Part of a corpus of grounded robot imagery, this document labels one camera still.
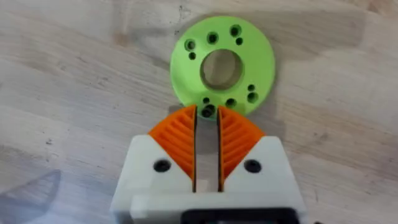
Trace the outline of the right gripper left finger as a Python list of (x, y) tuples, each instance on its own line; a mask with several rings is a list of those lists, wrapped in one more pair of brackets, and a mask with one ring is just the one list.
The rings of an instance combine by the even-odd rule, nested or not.
[(197, 106), (132, 138), (111, 202), (116, 223), (180, 223), (196, 192)]

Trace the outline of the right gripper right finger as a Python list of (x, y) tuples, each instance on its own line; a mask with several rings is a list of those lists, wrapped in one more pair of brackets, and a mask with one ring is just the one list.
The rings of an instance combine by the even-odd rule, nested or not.
[(252, 121), (219, 106), (218, 190), (231, 208), (274, 209), (292, 214), (292, 223), (307, 223), (299, 185), (277, 136), (268, 136)]

